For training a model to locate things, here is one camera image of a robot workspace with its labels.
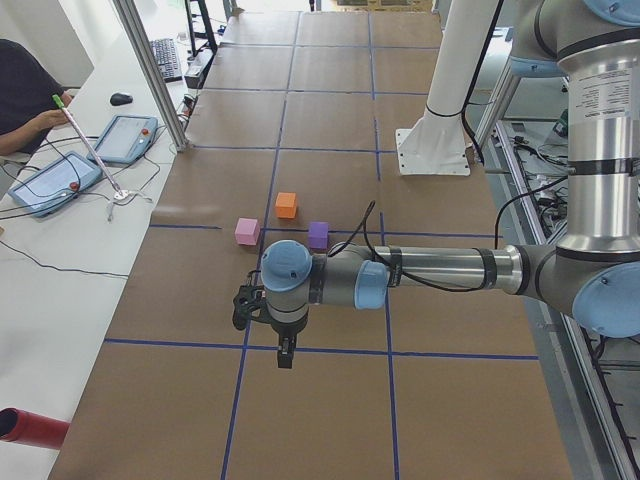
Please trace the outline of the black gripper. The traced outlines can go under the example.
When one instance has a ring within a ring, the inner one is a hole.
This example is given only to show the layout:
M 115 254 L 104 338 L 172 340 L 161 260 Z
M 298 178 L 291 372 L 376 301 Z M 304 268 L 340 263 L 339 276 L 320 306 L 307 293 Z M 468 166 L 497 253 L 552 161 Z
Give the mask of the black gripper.
M 272 329 L 278 335 L 277 365 L 280 369 L 291 369 L 294 358 L 294 345 L 297 335 L 303 330 L 303 320 L 296 322 L 274 321 Z

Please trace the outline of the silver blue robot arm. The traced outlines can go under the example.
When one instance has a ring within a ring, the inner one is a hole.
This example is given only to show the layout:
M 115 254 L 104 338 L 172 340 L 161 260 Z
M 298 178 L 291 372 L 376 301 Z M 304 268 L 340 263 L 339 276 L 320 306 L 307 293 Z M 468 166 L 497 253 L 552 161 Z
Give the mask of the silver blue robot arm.
M 635 1 L 523 1 L 512 64 L 523 76 L 569 79 L 565 235 L 553 245 L 492 249 L 357 246 L 311 254 L 269 246 L 261 282 L 235 297 L 233 323 L 268 324 L 277 362 L 293 362 L 317 304 L 378 309 L 391 288 L 452 293 L 500 289 L 537 299 L 608 338 L 639 332 L 639 5 Z

